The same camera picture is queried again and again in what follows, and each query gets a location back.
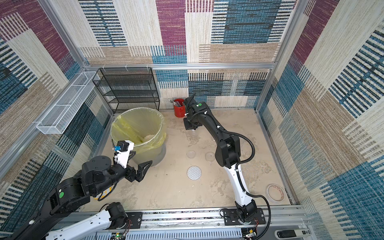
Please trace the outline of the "clear small jar lid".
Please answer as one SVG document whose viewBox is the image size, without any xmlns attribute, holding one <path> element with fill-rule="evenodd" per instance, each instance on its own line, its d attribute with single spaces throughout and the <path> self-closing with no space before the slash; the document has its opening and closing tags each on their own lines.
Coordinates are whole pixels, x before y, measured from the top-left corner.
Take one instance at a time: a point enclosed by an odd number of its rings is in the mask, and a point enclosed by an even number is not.
<svg viewBox="0 0 384 240">
<path fill-rule="evenodd" d="M 196 157 L 196 152 L 195 151 L 188 151 L 187 152 L 187 157 L 189 159 L 194 159 Z"/>
</svg>

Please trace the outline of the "clear medium jar lid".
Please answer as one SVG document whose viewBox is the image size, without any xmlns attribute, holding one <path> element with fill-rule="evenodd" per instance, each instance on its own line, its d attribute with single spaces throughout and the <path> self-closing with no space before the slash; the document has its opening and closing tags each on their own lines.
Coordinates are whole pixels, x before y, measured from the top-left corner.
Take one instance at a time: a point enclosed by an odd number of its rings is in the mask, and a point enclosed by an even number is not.
<svg viewBox="0 0 384 240">
<path fill-rule="evenodd" d="M 206 159 L 207 162 L 210 162 L 210 163 L 214 162 L 216 160 L 215 153 L 207 152 L 205 154 L 205 159 Z"/>
</svg>

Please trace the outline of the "yellow calculator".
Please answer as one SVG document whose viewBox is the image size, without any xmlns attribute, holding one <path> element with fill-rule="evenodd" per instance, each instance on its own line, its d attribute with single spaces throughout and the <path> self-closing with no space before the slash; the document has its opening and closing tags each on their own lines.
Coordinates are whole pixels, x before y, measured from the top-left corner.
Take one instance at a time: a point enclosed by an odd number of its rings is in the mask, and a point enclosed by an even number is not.
<svg viewBox="0 0 384 240">
<path fill-rule="evenodd" d="M 113 187 L 109 187 L 108 189 L 106 189 L 105 191 L 103 191 L 102 193 L 97 195 L 95 197 L 95 200 L 97 200 L 98 202 L 103 201 L 105 198 L 107 198 L 115 190 L 115 188 L 116 188 L 116 185 L 114 185 Z"/>
</svg>

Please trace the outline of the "red cup with utensils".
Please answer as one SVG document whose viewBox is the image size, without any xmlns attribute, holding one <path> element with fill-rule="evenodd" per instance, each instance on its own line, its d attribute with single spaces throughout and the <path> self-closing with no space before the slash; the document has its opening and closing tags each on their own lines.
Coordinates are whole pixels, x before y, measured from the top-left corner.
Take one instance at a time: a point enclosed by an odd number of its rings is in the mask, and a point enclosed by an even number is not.
<svg viewBox="0 0 384 240">
<path fill-rule="evenodd" d="M 184 104 L 184 99 L 175 99 L 170 100 L 174 106 L 174 114 L 177 118 L 184 118 L 186 114 L 186 106 Z"/>
</svg>

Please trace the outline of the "roll of tape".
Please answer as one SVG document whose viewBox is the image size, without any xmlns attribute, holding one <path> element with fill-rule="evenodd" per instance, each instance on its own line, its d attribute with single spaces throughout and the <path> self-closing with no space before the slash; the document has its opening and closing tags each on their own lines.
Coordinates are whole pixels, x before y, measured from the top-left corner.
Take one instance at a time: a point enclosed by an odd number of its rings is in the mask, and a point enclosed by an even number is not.
<svg viewBox="0 0 384 240">
<path fill-rule="evenodd" d="M 279 185 L 269 184 L 266 187 L 266 197 L 269 201 L 275 204 L 280 204 L 284 201 L 285 194 L 283 189 Z"/>
</svg>

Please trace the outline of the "aluminium mounting rail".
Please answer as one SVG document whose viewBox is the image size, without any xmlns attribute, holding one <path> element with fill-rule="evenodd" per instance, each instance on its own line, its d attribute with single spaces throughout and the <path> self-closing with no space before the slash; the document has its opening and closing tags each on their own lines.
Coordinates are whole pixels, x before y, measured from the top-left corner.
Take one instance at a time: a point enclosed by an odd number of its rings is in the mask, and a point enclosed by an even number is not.
<svg viewBox="0 0 384 240">
<path fill-rule="evenodd" d="M 130 210 L 128 226 L 107 224 L 105 211 L 77 212 L 60 221 L 49 240 L 278 240 L 276 230 L 309 229 L 317 237 L 302 206 L 262 206 L 253 221 L 242 224 L 235 208 Z"/>
</svg>

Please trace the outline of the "patterned white jar lid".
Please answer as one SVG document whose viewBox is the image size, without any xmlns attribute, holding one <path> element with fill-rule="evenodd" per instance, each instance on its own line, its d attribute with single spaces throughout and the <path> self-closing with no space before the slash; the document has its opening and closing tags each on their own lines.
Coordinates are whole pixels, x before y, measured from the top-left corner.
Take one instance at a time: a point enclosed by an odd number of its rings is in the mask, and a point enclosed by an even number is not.
<svg viewBox="0 0 384 240">
<path fill-rule="evenodd" d="M 198 166 L 191 166 L 187 170 L 187 176 L 192 181 L 197 181 L 202 176 L 202 170 Z"/>
</svg>

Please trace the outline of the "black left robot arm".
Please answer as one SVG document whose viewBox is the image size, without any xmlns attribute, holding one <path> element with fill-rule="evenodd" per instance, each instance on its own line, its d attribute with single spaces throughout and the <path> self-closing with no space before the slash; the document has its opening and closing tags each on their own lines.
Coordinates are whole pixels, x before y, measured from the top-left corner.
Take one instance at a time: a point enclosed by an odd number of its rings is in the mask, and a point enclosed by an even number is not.
<svg viewBox="0 0 384 240">
<path fill-rule="evenodd" d="M 138 169 L 115 163 L 107 156 L 97 156 L 85 162 L 73 177 L 58 184 L 44 200 L 40 209 L 27 220 L 8 240 L 42 240 L 62 219 L 79 207 L 102 194 L 109 187 L 116 187 L 122 179 L 141 182 L 152 161 L 138 165 Z"/>
</svg>

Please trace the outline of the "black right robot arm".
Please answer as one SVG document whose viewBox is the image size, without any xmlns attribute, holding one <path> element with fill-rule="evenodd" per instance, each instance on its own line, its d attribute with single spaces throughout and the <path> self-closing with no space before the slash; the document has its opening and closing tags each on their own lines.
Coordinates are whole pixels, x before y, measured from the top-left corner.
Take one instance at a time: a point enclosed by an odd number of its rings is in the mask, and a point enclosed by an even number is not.
<svg viewBox="0 0 384 240">
<path fill-rule="evenodd" d="M 241 165 L 250 162 L 255 156 L 254 144 L 242 134 L 227 131 L 214 117 L 209 106 L 205 102 L 196 102 L 194 95 L 184 100 L 184 106 L 186 108 L 184 118 L 186 130 L 205 127 L 211 134 L 217 145 L 216 161 L 226 170 L 235 193 L 238 218 L 242 224 L 250 223 L 258 212 L 254 199 L 262 198 L 267 202 L 264 196 L 249 193 L 241 170 Z M 241 160 L 240 139 L 248 142 L 252 150 L 251 155 L 246 160 Z"/>
</svg>

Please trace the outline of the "white mesh wall basket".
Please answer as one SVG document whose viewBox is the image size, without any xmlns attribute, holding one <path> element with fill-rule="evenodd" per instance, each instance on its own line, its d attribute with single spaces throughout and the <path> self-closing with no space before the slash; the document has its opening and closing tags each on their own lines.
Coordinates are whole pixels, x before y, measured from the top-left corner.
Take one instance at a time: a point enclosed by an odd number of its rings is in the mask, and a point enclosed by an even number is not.
<svg viewBox="0 0 384 240">
<path fill-rule="evenodd" d="M 63 134 L 93 90 L 95 76 L 96 72 L 78 75 L 37 124 L 37 129 L 44 135 Z"/>
</svg>

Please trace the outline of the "grey bin with yellow bag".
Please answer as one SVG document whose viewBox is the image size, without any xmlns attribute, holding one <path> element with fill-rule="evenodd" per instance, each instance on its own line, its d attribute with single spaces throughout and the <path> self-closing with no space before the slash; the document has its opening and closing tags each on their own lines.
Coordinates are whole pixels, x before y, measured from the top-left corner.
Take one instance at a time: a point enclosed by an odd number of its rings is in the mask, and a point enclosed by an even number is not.
<svg viewBox="0 0 384 240">
<path fill-rule="evenodd" d="M 152 161 L 158 165 L 166 155 L 166 123 L 164 116 L 155 109 L 135 108 L 120 114 L 112 123 L 111 138 L 134 143 L 136 164 Z"/>
</svg>

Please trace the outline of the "black device on rail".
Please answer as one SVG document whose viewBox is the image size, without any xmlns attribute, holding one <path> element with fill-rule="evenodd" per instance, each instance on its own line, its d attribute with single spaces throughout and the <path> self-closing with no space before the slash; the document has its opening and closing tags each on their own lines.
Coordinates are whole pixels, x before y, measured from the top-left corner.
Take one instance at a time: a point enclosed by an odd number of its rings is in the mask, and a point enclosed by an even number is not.
<svg viewBox="0 0 384 240">
<path fill-rule="evenodd" d="M 286 229 L 286 230 L 276 230 L 275 237 L 278 240 L 291 240 L 291 239 L 299 239 L 306 238 L 311 236 L 311 232 L 309 229 Z"/>
</svg>

